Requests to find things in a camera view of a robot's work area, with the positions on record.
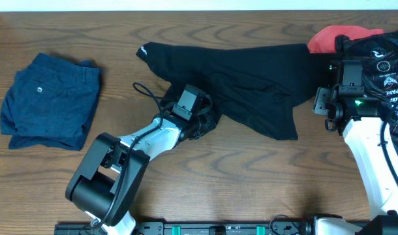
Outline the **black t-shirt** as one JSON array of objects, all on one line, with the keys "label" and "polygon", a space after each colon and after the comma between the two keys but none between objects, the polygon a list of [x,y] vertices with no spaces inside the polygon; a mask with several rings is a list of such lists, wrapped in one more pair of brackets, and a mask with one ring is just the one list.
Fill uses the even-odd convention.
[{"label": "black t-shirt", "polygon": [[297,140],[293,109],[328,82],[337,54],[312,54],[306,44],[222,50],[148,42],[136,55],[170,94],[193,85],[211,96],[218,117],[276,140]]}]

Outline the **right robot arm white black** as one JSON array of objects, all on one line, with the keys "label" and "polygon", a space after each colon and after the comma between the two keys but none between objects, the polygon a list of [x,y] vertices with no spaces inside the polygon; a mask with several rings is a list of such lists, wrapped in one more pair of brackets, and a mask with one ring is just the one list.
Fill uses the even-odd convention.
[{"label": "right robot arm white black", "polygon": [[313,112],[326,116],[326,129],[337,131],[350,148],[371,220],[356,225],[336,215],[315,215],[302,226],[302,234],[398,234],[398,156],[381,106],[379,99],[366,97],[361,86],[318,89]]}]

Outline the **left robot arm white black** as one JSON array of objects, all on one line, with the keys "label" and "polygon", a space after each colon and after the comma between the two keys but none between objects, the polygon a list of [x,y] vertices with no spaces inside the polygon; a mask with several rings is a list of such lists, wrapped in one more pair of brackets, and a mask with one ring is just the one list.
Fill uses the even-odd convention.
[{"label": "left robot arm white black", "polygon": [[160,110],[151,124],[127,136],[96,137],[71,178],[66,198],[92,221],[86,234],[132,234],[129,213],[151,160],[186,139],[198,139],[215,128],[210,96],[180,99]]}]

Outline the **red cloth garment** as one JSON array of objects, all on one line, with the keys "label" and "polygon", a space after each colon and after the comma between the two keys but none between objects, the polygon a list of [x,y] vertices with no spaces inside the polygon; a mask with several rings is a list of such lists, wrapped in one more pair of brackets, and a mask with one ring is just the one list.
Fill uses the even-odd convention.
[{"label": "red cloth garment", "polygon": [[383,34],[383,29],[367,29],[357,25],[329,25],[319,31],[308,43],[312,54],[335,53],[335,38],[344,35],[351,40]]}]

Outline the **black printed cycling jersey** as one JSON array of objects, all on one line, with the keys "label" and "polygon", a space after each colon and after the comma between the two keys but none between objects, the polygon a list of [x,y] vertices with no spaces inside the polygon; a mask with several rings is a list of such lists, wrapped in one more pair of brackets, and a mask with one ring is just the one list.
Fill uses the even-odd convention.
[{"label": "black printed cycling jersey", "polygon": [[398,30],[353,40],[339,35],[335,49],[343,59],[361,61],[368,96],[379,98],[389,110],[396,107],[389,130],[398,154]]}]

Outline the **folded navy blue shorts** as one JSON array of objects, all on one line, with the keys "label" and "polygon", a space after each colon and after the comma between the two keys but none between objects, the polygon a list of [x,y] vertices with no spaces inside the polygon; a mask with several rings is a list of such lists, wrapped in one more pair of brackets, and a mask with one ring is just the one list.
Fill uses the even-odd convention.
[{"label": "folded navy blue shorts", "polygon": [[39,53],[19,70],[7,91],[1,134],[9,149],[36,145],[80,151],[100,95],[101,69],[92,61],[72,63]]}]

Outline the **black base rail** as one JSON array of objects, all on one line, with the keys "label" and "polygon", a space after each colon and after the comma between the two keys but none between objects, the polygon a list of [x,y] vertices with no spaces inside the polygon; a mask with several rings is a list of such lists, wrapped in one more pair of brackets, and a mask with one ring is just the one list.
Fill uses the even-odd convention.
[{"label": "black base rail", "polygon": [[301,223],[296,219],[277,216],[267,223],[167,223],[137,222],[132,235],[274,235],[299,234]]}]

